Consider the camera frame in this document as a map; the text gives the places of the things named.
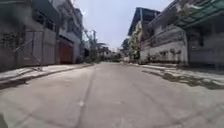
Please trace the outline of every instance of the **balcony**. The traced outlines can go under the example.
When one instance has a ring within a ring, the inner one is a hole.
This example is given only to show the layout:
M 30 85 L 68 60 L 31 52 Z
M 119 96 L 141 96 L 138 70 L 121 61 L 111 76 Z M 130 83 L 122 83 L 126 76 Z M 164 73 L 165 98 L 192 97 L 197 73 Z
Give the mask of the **balcony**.
M 184 41 L 185 33 L 178 27 L 168 27 L 160 34 L 152 36 L 150 39 L 144 41 L 141 49 L 145 50 L 149 47 L 158 47 L 160 45 Z

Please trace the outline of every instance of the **asphalt road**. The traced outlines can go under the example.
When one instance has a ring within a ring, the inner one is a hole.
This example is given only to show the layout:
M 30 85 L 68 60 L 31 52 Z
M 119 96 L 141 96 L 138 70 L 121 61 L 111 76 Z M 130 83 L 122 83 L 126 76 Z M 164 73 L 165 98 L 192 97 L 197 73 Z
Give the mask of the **asphalt road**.
M 0 90 L 0 128 L 223 128 L 224 90 L 101 63 Z

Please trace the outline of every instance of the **sidewalk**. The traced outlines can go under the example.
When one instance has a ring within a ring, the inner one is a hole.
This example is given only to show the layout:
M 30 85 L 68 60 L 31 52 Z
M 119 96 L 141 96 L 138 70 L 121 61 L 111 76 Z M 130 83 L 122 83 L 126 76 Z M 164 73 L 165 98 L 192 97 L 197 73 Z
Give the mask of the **sidewalk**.
M 171 82 L 187 83 L 191 86 L 206 86 L 207 88 L 224 88 L 224 72 L 215 70 L 179 69 L 173 67 L 161 67 L 155 65 L 137 65 L 142 67 L 144 72 L 158 75 Z
M 25 84 L 27 81 L 60 72 L 89 67 L 92 64 L 27 67 L 0 73 L 0 90 Z

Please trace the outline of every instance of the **building facade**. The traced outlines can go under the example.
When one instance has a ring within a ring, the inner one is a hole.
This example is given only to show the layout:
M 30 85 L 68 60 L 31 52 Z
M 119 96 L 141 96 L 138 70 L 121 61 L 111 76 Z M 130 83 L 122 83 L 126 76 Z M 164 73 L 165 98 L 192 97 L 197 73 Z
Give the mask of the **building facade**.
M 21 0 L 0 7 L 1 67 L 55 64 L 59 15 L 50 2 Z
M 76 63 L 81 53 L 82 13 L 70 0 L 53 0 L 51 3 L 60 14 L 59 61 Z
M 187 33 L 189 63 L 224 67 L 224 1 L 191 0 L 178 5 L 175 25 Z
M 129 28 L 129 56 L 131 60 L 138 60 L 140 57 L 140 49 L 142 42 L 146 40 L 151 32 L 148 31 L 148 23 L 150 23 L 159 11 L 146 8 L 136 8 L 134 17 Z
M 142 44 L 141 60 L 155 63 L 188 63 L 185 32 L 174 26 L 177 9 L 172 2 L 149 24 L 151 31 Z

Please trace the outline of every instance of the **sky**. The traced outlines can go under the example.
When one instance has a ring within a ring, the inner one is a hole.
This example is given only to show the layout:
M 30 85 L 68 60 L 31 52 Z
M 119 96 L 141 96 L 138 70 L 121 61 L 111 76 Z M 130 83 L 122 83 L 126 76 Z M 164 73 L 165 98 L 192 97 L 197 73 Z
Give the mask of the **sky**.
M 75 0 L 84 16 L 84 26 L 96 30 L 99 43 L 121 46 L 127 37 L 136 7 L 162 11 L 172 0 Z

